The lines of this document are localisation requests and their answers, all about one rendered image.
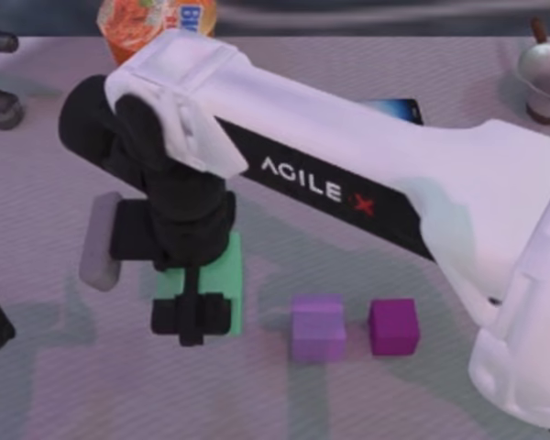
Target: white tabletop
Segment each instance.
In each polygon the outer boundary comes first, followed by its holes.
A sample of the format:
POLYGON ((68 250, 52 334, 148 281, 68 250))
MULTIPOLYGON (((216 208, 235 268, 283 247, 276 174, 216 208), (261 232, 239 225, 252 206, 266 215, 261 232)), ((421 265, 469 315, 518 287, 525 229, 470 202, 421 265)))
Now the white tabletop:
MULTIPOLYGON (((529 40, 231 38, 260 67, 349 99, 412 97, 428 125, 523 113, 512 68, 529 40)), ((154 272, 127 263, 109 293, 78 281, 92 199, 137 195, 65 151, 64 96, 113 67, 99 38, 29 38, 0 56, 0 85, 27 119, 0 132, 0 302, 18 337, 0 351, 0 440, 545 440, 475 392, 477 329, 437 268, 244 179, 232 181, 246 258, 245 332, 204 347, 149 331, 154 272), (287 306, 342 293, 344 362, 288 361, 287 306), (422 342, 379 360, 364 327, 372 298, 413 297, 422 342)))

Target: snack bag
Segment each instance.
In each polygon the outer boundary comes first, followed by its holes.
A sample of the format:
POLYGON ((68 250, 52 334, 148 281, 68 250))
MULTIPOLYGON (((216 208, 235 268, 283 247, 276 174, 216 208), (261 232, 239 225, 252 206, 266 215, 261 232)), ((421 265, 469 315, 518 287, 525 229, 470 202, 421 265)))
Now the snack bag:
POLYGON ((97 24, 117 64, 167 28, 214 34, 215 0, 104 0, 97 24))

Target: robotic arm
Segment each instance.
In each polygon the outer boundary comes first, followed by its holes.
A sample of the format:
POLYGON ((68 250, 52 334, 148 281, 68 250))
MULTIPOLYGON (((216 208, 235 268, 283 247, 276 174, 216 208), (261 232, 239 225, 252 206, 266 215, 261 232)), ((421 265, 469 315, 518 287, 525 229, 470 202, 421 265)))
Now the robotic arm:
POLYGON ((469 364, 500 409, 550 429, 550 137, 500 121, 422 127, 167 30, 104 83, 154 109, 165 152, 222 179, 247 168, 242 127, 404 193, 424 242, 480 327, 469 364))

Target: brown handle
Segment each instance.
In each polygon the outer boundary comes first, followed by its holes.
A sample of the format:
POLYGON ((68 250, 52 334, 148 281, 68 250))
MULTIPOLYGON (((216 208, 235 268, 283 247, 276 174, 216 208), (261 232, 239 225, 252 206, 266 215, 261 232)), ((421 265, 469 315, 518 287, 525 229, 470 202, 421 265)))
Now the brown handle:
POLYGON ((548 34, 542 20, 535 16, 532 18, 530 25, 532 27, 532 34, 535 38, 535 42, 538 44, 546 43, 548 41, 548 34))

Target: cube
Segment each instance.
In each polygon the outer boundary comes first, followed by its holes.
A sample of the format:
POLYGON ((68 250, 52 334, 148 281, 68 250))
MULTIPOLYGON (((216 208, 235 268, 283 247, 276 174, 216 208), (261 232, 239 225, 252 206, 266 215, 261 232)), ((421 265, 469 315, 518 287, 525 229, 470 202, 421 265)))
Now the cube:
POLYGON ((413 299, 374 300, 368 311, 373 356, 410 356, 420 341, 413 299))
POLYGON ((298 296, 291 305, 291 356, 298 362, 335 362, 347 345, 339 295, 298 296))

